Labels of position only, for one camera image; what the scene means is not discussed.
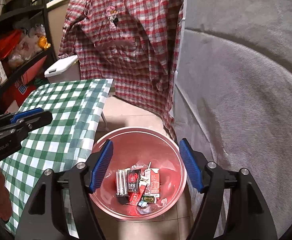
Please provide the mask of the clear plastic wrapper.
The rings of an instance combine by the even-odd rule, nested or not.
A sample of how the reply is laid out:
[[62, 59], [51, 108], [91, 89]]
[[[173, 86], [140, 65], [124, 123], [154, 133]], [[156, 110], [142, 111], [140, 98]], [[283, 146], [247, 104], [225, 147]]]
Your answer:
[[123, 197], [128, 195], [128, 169], [117, 170], [116, 189], [117, 196]]

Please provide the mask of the small red white box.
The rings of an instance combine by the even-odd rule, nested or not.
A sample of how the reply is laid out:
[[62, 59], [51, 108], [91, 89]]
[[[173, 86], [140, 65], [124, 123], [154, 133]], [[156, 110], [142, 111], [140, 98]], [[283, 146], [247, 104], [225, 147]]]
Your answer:
[[146, 187], [147, 187], [147, 184], [141, 183], [141, 185], [139, 185], [139, 190], [137, 192], [130, 194], [129, 205], [132, 205], [132, 206], [138, 205], [138, 203], [141, 201], [141, 198], [144, 194]]

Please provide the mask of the black foil packet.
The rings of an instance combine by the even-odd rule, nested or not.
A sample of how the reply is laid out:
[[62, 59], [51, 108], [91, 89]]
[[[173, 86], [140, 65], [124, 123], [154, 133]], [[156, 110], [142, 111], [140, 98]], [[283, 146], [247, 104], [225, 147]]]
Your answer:
[[127, 185], [129, 193], [134, 193], [139, 190], [140, 176], [141, 169], [127, 171]]

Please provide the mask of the red white milk carton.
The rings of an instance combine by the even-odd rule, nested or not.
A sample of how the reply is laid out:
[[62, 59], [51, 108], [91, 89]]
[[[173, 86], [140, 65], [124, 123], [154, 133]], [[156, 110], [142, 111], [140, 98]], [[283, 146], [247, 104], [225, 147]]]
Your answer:
[[144, 191], [146, 196], [160, 198], [160, 170], [159, 168], [148, 168], [145, 170], [147, 186]]

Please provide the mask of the white lidded trash bin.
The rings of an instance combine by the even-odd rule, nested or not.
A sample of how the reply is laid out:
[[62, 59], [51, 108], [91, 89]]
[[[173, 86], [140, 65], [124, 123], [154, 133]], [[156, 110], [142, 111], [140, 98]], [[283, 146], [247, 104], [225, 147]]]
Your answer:
[[80, 80], [78, 56], [72, 55], [59, 59], [45, 71], [44, 75], [49, 83]]

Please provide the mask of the red bag on floor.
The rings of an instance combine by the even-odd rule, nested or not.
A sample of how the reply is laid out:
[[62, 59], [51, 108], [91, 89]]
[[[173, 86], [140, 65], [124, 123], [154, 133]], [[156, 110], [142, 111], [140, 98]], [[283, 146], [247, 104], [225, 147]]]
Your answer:
[[0, 105], [3, 110], [8, 109], [13, 101], [20, 107], [31, 92], [36, 90], [34, 84], [24, 85], [21, 80], [15, 81], [2, 95]]

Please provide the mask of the green checkered tablecloth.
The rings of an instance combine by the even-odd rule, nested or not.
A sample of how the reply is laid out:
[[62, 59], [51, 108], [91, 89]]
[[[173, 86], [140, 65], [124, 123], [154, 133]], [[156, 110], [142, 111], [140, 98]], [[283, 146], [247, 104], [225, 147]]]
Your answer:
[[91, 153], [98, 122], [113, 79], [50, 83], [40, 86], [23, 102], [21, 112], [42, 108], [52, 122], [32, 131], [20, 151], [0, 162], [13, 214], [6, 229], [15, 233], [26, 202], [47, 169], [69, 170]]

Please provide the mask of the clear bags of food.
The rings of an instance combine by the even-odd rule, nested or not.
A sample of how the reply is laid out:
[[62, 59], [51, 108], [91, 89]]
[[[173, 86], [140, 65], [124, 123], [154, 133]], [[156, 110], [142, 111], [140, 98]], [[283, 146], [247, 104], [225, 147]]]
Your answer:
[[45, 27], [42, 24], [36, 24], [30, 30], [23, 30], [19, 43], [8, 56], [10, 68], [16, 69], [43, 50], [37, 43], [40, 36], [46, 36]]

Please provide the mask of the yellow plastic bag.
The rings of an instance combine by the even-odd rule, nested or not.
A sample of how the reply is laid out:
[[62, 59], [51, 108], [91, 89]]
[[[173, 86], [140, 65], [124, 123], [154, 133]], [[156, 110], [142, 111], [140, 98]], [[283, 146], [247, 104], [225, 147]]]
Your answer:
[[51, 47], [51, 44], [47, 41], [46, 36], [40, 36], [37, 43], [38, 46], [43, 50], [47, 50]]

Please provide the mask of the pink plastic basin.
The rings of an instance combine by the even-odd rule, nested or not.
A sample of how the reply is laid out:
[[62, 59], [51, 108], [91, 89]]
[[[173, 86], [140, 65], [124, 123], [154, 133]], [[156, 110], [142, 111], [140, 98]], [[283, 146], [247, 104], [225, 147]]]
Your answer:
[[97, 153], [107, 141], [113, 155], [91, 202], [120, 220], [142, 221], [173, 207], [186, 185], [186, 169], [179, 148], [167, 136], [142, 127], [116, 129], [93, 146]]

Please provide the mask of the grey fabric cover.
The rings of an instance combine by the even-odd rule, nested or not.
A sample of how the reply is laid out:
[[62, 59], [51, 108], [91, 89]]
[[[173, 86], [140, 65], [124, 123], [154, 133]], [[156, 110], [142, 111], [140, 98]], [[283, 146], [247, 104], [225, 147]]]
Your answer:
[[292, 0], [184, 0], [174, 130], [292, 225]]

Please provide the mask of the red plaid shirt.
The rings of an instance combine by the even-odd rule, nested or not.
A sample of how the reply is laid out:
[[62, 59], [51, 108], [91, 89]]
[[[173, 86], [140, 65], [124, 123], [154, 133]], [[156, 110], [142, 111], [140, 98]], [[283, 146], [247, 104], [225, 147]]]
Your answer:
[[172, 138], [183, 3], [70, 0], [58, 54], [77, 55], [82, 79], [113, 79], [117, 96], [158, 115]]

